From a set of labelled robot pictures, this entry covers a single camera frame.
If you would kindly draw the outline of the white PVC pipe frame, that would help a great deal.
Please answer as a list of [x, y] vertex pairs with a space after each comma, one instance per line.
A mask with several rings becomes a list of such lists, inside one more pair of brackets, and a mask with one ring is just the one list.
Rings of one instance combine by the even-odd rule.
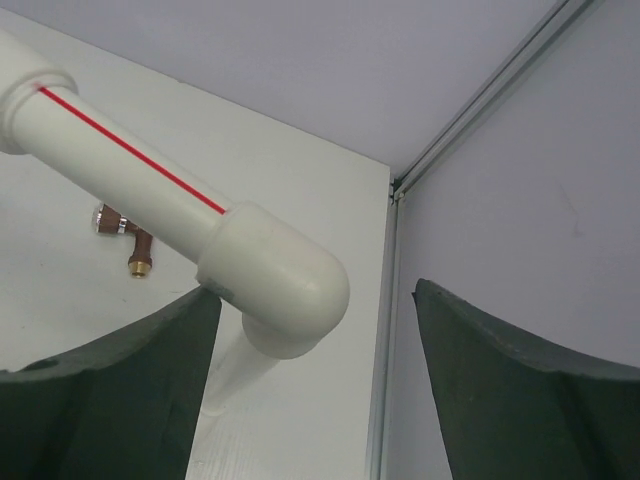
[[209, 376], [205, 415], [220, 414], [279, 361], [308, 353], [345, 315], [349, 280], [334, 255], [259, 205], [214, 191], [82, 100], [66, 71], [9, 33], [1, 148], [36, 157], [123, 214], [241, 312], [243, 334]]

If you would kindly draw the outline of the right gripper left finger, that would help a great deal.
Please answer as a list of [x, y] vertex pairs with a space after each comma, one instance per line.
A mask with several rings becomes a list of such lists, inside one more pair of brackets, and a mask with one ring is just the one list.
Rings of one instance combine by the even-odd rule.
[[183, 479], [222, 303], [203, 287], [1, 373], [4, 479]]

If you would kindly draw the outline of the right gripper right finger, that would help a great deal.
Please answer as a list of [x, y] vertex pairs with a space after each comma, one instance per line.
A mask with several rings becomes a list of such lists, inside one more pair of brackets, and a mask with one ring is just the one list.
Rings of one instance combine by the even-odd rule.
[[420, 280], [413, 294], [456, 479], [635, 479], [639, 371], [555, 344]]

